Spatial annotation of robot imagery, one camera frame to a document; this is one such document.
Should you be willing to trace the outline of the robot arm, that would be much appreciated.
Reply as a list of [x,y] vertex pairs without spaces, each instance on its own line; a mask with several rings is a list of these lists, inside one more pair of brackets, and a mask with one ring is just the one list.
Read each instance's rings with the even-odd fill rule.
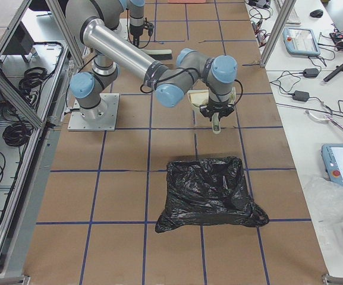
[[[139,49],[144,49],[149,45],[154,31],[154,25],[144,16],[144,6],[145,0],[129,0],[127,4],[128,32],[131,35],[129,39]],[[140,37],[145,30],[149,38],[147,43],[140,47]]]
[[65,18],[79,42],[141,78],[163,106],[176,106],[201,80],[209,89],[209,97],[199,107],[200,113],[210,120],[229,116],[234,111],[229,99],[237,77],[233,57],[211,58],[184,48],[177,57],[176,69],[169,69],[114,32],[120,15],[128,11],[130,32],[136,38],[144,27],[144,5],[144,1],[68,1]]

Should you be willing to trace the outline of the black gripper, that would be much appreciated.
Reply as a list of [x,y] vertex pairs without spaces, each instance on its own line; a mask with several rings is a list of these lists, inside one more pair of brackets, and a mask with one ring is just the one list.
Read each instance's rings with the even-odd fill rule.
[[132,37],[133,37],[133,45],[135,47],[139,47],[140,45],[140,36],[141,36],[141,33],[134,33],[132,34]]
[[228,100],[216,102],[209,99],[207,104],[199,106],[199,111],[205,118],[209,118],[210,121],[212,121],[214,114],[218,113],[218,120],[220,121],[222,117],[227,117],[234,111],[234,106]]

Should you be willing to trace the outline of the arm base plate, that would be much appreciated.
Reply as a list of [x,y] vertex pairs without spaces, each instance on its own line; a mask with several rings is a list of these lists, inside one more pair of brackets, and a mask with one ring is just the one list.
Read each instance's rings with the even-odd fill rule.
[[100,104],[93,109],[83,109],[74,102],[68,123],[69,131],[115,131],[119,106],[119,93],[100,93]]

